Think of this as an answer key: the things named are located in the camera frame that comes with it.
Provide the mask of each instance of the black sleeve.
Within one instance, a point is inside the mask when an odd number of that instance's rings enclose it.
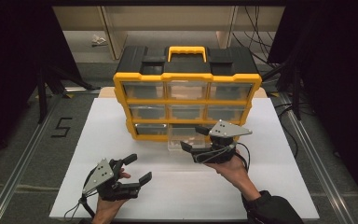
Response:
[[[260,194],[260,198],[251,202],[247,202],[241,196],[250,224],[304,223],[292,205],[283,197],[271,196],[266,190],[260,191]]]

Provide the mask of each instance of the yellow storage organizer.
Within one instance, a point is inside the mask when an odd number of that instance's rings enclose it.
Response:
[[[126,47],[113,78],[137,140],[167,141],[170,128],[242,125],[261,84],[247,48]]]

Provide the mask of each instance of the white table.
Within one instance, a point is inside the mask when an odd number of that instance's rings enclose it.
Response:
[[[81,195],[86,176],[102,158],[124,159],[138,154],[125,167],[136,182],[151,171],[152,180],[117,214],[124,221],[236,221],[245,220],[240,192],[213,169],[193,162],[190,154],[167,149],[167,143],[134,141],[127,132],[125,115],[115,98],[97,98],[92,108],[50,217],[63,218]],[[304,219],[319,218],[298,170],[270,99],[254,98],[244,125],[253,134],[242,136],[251,151],[249,176],[259,190],[267,189],[289,201]],[[241,154],[247,159],[242,146]],[[89,197],[95,210],[97,196]],[[79,207],[75,217],[89,217]]]

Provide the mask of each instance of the floor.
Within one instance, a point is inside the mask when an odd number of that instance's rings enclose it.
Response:
[[[83,79],[93,86],[113,86],[112,77],[118,61],[112,60],[109,48],[104,43],[97,47],[92,46],[95,44],[92,39],[96,35],[105,38],[103,32],[65,32]],[[265,48],[255,42],[251,43],[246,35],[252,35],[252,33],[235,33],[238,41],[233,36],[231,46],[241,44],[246,47],[250,46],[258,57],[265,59],[261,50]],[[270,45],[273,35],[273,33],[263,33],[260,37],[266,45]],[[218,48],[215,34],[211,32],[131,32],[126,45],[142,45],[151,49],[171,45],[201,45]],[[255,59],[255,62],[261,74],[271,69],[258,59]],[[279,75],[265,81],[262,86],[275,105],[290,101],[291,94],[290,91],[276,92],[275,83],[278,77]],[[65,87],[76,87],[69,81],[64,81],[63,84]],[[35,91],[30,97],[28,106],[24,108],[11,136],[6,140],[6,146],[0,148],[0,193],[9,184],[8,180],[15,179],[12,175],[13,171],[21,170],[20,174],[17,174],[18,181],[14,183],[13,193],[8,195],[1,209],[4,213],[0,214],[0,223],[62,223],[49,218],[48,214],[76,149],[76,143],[92,101],[96,97],[98,97],[97,91],[68,92],[64,97],[48,94],[50,113],[48,122],[43,127],[37,124],[39,119],[37,92]],[[320,215],[319,220],[307,221],[307,223],[358,223],[356,183],[340,158],[333,153],[334,146],[331,145],[318,116],[307,104],[305,92],[301,94],[301,102],[304,103],[300,108],[301,124],[305,127],[333,187],[347,205],[346,209],[350,218],[343,221],[342,215],[334,209],[306,145],[296,134],[298,132],[295,128],[296,123],[290,119],[291,112],[289,112],[282,115],[282,126],[288,131],[287,139],[294,154],[298,145],[296,162]],[[280,115],[283,110],[284,106],[277,107],[277,115]],[[57,129],[59,123],[61,127],[70,128],[66,134],[66,130]],[[36,130],[41,130],[42,134],[34,136]],[[23,152],[29,152],[29,157],[24,159]]]

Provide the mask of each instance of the yellow handle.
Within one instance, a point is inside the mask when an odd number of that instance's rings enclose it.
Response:
[[[168,50],[168,62],[171,61],[172,55],[176,54],[202,54],[203,61],[206,63],[205,47],[170,47]]]

